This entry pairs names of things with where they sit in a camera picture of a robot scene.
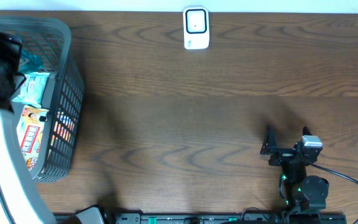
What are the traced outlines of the yellow snack bag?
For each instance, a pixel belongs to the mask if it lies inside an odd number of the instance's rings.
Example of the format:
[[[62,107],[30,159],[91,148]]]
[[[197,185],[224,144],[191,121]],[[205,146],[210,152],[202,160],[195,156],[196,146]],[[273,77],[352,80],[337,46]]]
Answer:
[[[17,137],[25,164],[32,170],[39,158],[45,123],[49,110],[25,105],[17,124]]]

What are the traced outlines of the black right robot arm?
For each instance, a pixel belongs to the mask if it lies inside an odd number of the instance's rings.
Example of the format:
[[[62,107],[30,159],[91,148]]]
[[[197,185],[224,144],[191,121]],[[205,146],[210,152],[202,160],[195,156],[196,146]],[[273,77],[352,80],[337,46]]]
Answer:
[[[314,212],[326,208],[329,182],[316,175],[308,175],[306,167],[313,165],[323,150],[318,136],[303,128],[301,140],[293,147],[279,147],[272,126],[268,126],[260,150],[261,155],[270,157],[270,166],[282,169],[280,188],[285,190],[283,197],[288,206],[298,212]]]

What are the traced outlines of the mint green tissue pack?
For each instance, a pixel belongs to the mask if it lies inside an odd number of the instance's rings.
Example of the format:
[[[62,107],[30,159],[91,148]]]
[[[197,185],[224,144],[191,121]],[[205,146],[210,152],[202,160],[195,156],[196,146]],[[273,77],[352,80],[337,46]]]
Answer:
[[[26,80],[20,87],[20,93],[13,98],[13,102],[42,107],[42,98],[47,86],[50,73],[32,72],[25,74]]]

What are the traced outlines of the teal mouthwash bottle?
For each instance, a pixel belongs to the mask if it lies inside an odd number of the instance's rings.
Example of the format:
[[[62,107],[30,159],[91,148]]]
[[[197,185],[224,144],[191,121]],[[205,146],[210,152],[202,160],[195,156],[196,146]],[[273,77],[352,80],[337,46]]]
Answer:
[[[31,54],[25,49],[21,50],[18,72],[23,74],[38,72],[44,68],[42,58],[39,55]]]

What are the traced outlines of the white barcode scanner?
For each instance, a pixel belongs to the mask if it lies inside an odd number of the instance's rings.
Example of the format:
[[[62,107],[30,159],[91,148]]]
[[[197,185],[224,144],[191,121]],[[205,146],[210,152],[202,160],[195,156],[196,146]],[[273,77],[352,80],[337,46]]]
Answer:
[[[183,40],[187,50],[209,47],[209,11],[204,7],[188,7],[183,11]]]

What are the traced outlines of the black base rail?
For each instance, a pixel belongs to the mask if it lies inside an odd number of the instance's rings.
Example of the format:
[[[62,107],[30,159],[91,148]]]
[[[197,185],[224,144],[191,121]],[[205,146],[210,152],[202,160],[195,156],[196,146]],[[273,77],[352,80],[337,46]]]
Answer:
[[[290,223],[290,224],[346,224],[339,213],[268,212],[251,207],[237,213],[143,213],[140,210],[109,211],[93,205],[76,213],[55,213],[57,223],[111,224],[220,224],[220,223]]]

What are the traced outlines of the dark grey plastic basket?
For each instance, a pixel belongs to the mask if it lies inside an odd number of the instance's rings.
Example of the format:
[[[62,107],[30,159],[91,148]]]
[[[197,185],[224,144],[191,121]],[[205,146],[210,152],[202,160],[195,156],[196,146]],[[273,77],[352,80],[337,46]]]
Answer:
[[[75,151],[78,123],[85,86],[70,53],[71,31],[61,20],[48,17],[0,16],[0,32],[19,36],[23,49],[42,58],[45,72],[50,73],[42,106],[49,110],[48,120],[35,167],[30,171],[36,182],[56,182],[70,170]],[[56,140],[51,146],[52,128],[57,112],[76,119],[74,144]]]

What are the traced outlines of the small orange box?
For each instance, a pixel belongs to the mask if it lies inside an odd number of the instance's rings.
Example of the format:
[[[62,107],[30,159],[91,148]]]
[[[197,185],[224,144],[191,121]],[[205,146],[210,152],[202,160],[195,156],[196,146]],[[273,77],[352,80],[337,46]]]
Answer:
[[[65,144],[73,145],[75,138],[76,119],[71,119],[62,111],[57,112],[57,120],[52,128],[51,146],[55,145],[56,140],[61,140]]]

